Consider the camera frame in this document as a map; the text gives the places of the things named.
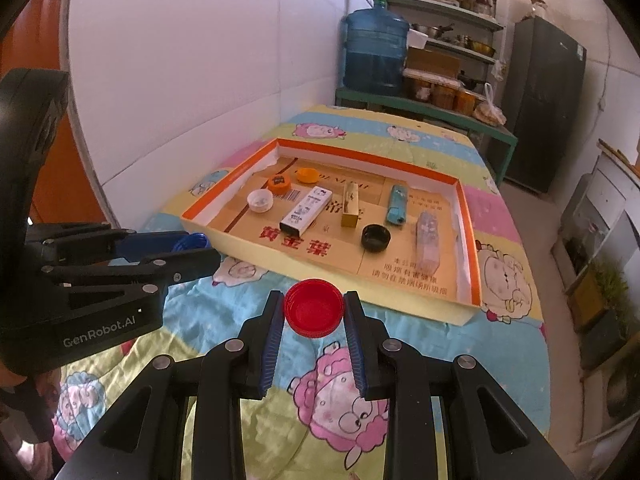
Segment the person's left hand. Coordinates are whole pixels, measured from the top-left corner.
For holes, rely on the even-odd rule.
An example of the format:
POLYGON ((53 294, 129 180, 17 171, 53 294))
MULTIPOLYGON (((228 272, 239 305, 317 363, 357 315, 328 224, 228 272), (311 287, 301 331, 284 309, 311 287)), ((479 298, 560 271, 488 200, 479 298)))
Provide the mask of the person's left hand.
MULTIPOLYGON (((35 378, 35 386, 53 413, 58 407, 60 395, 61 370, 50 370, 35 378)), ((53 452, 51 445, 35 442, 36 434, 29 427, 23 412, 9 408, 1 403, 1 431, 9 443, 11 452, 20 462, 31 479, 49 479, 54 473, 53 452)))

